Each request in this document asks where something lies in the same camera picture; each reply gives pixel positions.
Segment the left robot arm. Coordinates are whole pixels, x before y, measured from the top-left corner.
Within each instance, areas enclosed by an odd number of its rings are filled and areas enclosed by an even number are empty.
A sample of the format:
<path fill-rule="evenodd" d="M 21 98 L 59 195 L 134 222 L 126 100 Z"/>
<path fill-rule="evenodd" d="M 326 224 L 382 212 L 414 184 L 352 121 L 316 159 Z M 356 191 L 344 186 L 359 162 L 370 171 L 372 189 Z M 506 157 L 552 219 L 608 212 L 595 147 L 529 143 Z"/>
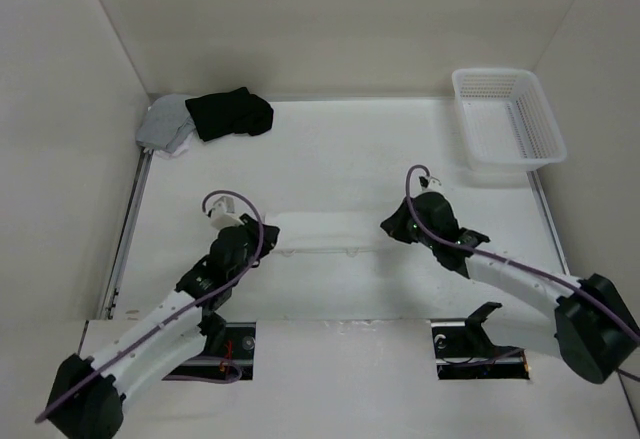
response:
<path fill-rule="evenodd" d="M 87 357 L 73 354 L 58 367 L 45 410 L 67 438 L 112 438 L 131 406 L 185 361 L 210 358 L 224 346 L 218 309 L 239 279 L 276 246 L 280 230 L 244 214 L 218 232 L 208 253 L 144 319 Z"/>

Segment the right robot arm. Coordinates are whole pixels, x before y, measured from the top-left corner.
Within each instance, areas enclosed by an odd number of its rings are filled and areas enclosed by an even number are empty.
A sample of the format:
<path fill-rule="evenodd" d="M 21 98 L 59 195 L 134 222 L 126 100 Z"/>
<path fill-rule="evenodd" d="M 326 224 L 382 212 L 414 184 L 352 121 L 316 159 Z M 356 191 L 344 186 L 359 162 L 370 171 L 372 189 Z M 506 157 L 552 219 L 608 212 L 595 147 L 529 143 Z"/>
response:
<path fill-rule="evenodd" d="M 556 276 L 499 255 L 488 236 L 458 224 L 438 192 L 403 199 L 380 227 L 395 241 L 424 245 L 445 269 L 499 289 L 548 320 L 537 326 L 468 317 L 463 339 L 475 354 L 487 354 L 497 345 L 533 349 L 561 359 L 582 379 L 602 384 L 639 347 L 639 326 L 611 280 L 599 274 Z"/>

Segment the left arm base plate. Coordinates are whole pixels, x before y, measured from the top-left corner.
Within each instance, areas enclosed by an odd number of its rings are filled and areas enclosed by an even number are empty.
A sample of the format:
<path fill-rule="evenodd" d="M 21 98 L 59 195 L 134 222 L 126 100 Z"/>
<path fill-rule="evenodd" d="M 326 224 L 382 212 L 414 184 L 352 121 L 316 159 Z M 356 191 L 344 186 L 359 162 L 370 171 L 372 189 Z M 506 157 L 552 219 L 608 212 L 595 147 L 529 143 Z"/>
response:
<path fill-rule="evenodd" d="M 256 350 L 255 323 L 228 323 L 201 353 L 174 369 L 167 380 L 194 380 L 225 384 L 251 381 Z"/>

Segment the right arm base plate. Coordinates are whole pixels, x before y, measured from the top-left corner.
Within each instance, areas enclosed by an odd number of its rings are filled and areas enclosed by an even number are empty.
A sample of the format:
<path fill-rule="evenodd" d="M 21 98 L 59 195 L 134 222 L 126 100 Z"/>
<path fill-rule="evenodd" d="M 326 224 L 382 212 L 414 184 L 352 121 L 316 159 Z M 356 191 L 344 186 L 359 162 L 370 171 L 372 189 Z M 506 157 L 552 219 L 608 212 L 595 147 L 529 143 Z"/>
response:
<path fill-rule="evenodd" d="M 440 380 L 529 380 L 523 349 L 494 345 L 480 326 L 464 320 L 431 323 Z"/>

